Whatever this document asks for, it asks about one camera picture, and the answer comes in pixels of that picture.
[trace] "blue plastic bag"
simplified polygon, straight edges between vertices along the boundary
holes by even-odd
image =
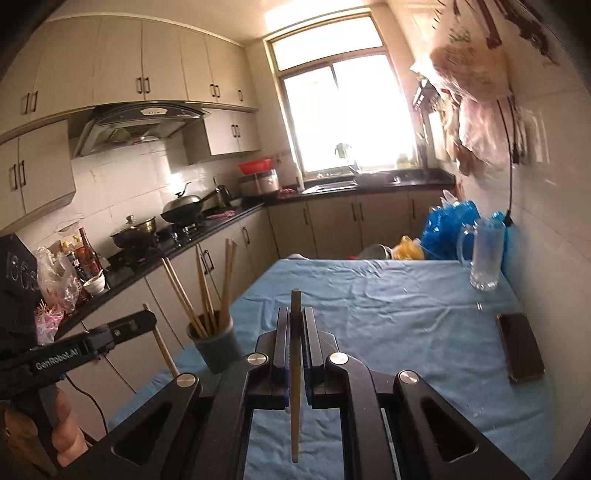
[[[428,260],[457,260],[457,237],[462,225],[473,225],[480,218],[473,201],[456,202],[448,207],[437,207],[427,217],[421,246]],[[468,235],[464,244],[464,257],[472,259],[474,236]]]

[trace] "pot lid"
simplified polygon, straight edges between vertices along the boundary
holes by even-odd
[[[151,222],[152,220],[156,219],[156,217],[150,217],[150,218],[146,218],[143,220],[136,220],[135,216],[133,214],[128,215],[126,218],[127,218],[127,223],[125,224],[125,226],[123,228],[117,230],[111,236],[119,235],[120,233],[126,232],[127,230],[136,229],[140,225],[142,225],[144,223]]]

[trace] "cabinet door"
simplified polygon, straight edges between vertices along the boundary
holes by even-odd
[[[373,244],[394,247],[403,235],[409,235],[406,192],[359,195],[357,203],[363,248]]]
[[[217,102],[209,68],[205,35],[187,28],[179,31],[187,94],[193,102]]]
[[[235,134],[234,112],[230,110],[209,110],[210,115],[203,120],[209,150],[212,155],[240,152]]]
[[[279,260],[269,214],[266,209],[260,210],[241,220],[240,226],[252,270],[258,278]]]
[[[287,258],[291,254],[318,258],[310,224],[310,212],[305,202],[269,207],[269,218],[281,258]]]
[[[0,82],[0,135],[29,121],[35,77],[51,23],[35,31]]]
[[[68,332],[67,336],[82,331],[82,326],[77,325]],[[71,370],[68,372],[68,376],[78,388],[88,392],[95,398],[107,419],[114,417],[121,407],[135,395],[131,387],[125,383],[103,357],[100,360]],[[68,399],[72,404],[72,411],[80,428],[95,440],[103,438],[105,428],[95,404],[87,396],[76,391],[67,380],[59,382],[57,386],[68,395]]]
[[[31,97],[31,120],[92,106],[99,24],[98,17],[79,17],[52,26]]]
[[[18,138],[0,145],[0,230],[25,215],[18,184]]]
[[[132,18],[102,17],[97,50],[95,105],[144,100],[141,86],[142,22]]]
[[[261,149],[255,113],[234,112],[234,124],[238,127],[236,131],[241,152]]]
[[[421,238],[431,207],[441,205],[442,190],[417,190],[408,193],[410,237]]]
[[[225,105],[250,106],[244,102],[244,94],[250,85],[241,86],[243,78],[247,73],[249,74],[248,71],[244,72],[244,65],[248,66],[244,49],[210,35],[206,36],[205,42],[213,83],[218,88],[219,98],[217,101]]]
[[[25,211],[76,191],[67,121],[46,125],[18,138],[20,182]]]
[[[158,308],[148,284],[142,278],[111,299],[82,322],[87,329],[112,322],[142,310],[147,303],[157,318],[157,325],[172,356],[181,350],[181,343]],[[160,371],[168,371],[154,335],[146,333],[118,345],[107,354],[109,362],[121,377],[138,391]]]
[[[146,100],[187,100],[179,27],[142,22],[142,69]]]
[[[234,266],[232,269],[232,281],[230,282],[230,299],[231,301],[234,301],[242,295],[255,280],[250,260],[248,258],[248,251],[242,240],[240,224],[231,224],[224,230],[205,239],[201,242],[200,246],[203,251],[204,262],[209,270],[209,275],[211,275],[216,290],[221,297],[226,264],[226,238],[230,238],[238,244],[236,258],[234,259]]]
[[[308,202],[318,258],[344,259],[361,252],[359,215],[354,197]]]

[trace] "ceiling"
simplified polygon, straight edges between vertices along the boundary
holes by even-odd
[[[302,20],[383,0],[66,0],[53,15],[119,13],[164,18],[238,43]]]

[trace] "wall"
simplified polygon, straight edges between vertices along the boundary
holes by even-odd
[[[48,247],[60,238],[57,231],[79,220],[92,246],[109,257],[119,251],[111,234],[122,228],[126,217],[156,217],[157,228],[164,205],[190,181],[188,193],[203,195],[217,184],[238,193],[240,158],[188,165],[181,135],[166,141],[117,148],[72,160],[76,195],[71,204],[46,215],[17,232],[32,251]]]
[[[553,385],[558,467],[591,416],[591,97],[551,34],[557,64],[543,60],[487,2],[529,125],[529,163],[514,168],[515,225],[509,230],[506,276],[530,318]],[[457,174],[454,166],[443,166]],[[508,177],[508,166],[478,178],[458,175],[483,215],[506,211]]]

